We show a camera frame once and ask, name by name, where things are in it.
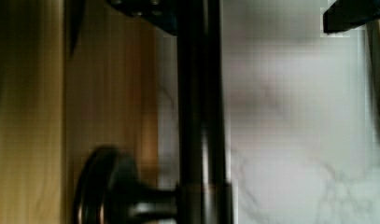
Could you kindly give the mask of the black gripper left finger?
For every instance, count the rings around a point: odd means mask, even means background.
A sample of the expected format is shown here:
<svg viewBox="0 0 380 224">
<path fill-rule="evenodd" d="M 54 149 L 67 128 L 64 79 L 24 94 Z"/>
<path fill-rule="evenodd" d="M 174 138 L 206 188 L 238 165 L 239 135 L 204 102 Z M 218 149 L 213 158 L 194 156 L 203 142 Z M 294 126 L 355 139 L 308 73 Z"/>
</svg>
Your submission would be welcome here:
<svg viewBox="0 0 380 224">
<path fill-rule="evenodd" d="M 177 35 L 176 0 L 106 0 L 128 17 L 140 17 L 169 35 Z"/>
</svg>

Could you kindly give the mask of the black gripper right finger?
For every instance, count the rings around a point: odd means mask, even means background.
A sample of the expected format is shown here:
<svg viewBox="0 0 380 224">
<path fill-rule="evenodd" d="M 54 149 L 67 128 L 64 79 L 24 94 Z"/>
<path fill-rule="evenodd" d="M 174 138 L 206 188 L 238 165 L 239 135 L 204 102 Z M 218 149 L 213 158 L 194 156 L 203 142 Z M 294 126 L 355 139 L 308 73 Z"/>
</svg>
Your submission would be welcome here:
<svg viewBox="0 0 380 224">
<path fill-rule="evenodd" d="M 323 32 L 346 32 L 375 20 L 380 20 L 380 0 L 336 0 L 323 13 Z"/>
</svg>

